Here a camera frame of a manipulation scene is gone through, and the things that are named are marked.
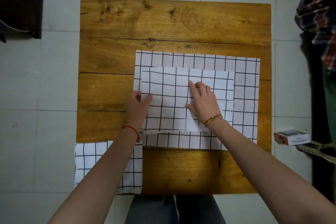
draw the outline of bracelet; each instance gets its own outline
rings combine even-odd
[[[223,115],[220,113],[220,114],[217,114],[217,115],[215,115],[215,116],[210,117],[209,119],[207,119],[207,120],[204,122],[204,126],[210,130],[210,126],[211,126],[212,122],[213,122],[216,118],[221,118],[221,119],[223,119]]]
[[[134,130],[134,132],[136,132],[136,135],[138,136],[138,138],[136,139],[136,142],[137,143],[140,143],[140,135],[139,135],[139,133],[138,133],[138,131],[135,129],[135,128],[133,128],[132,126],[123,126],[123,127],[121,127],[122,129],[124,129],[124,128],[130,128],[130,129],[133,129]]]

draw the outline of plaid shirt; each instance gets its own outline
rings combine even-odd
[[[324,66],[336,72],[336,0],[301,0],[295,22],[306,32],[314,33],[312,40],[321,50]]]

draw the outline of person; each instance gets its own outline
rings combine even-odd
[[[194,97],[186,107],[200,122],[220,114],[209,86],[189,82]],[[127,125],[50,219],[49,224],[104,223],[149,110],[152,96],[140,102],[133,92],[126,108]],[[336,223],[336,207],[294,171],[218,117],[209,129],[224,144],[279,223]],[[178,195],[180,223],[225,223],[212,195]],[[137,195],[125,223],[178,223],[172,196]]]

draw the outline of small box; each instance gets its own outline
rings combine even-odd
[[[310,143],[309,134],[297,130],[275,132],[274,140],[279,144],[289,146]]]

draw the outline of leg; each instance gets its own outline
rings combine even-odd
[[[180,224],[226,224],[212,195],[178,195]]]
[[[173,196],[135,195],[125,224],[178,224]]]

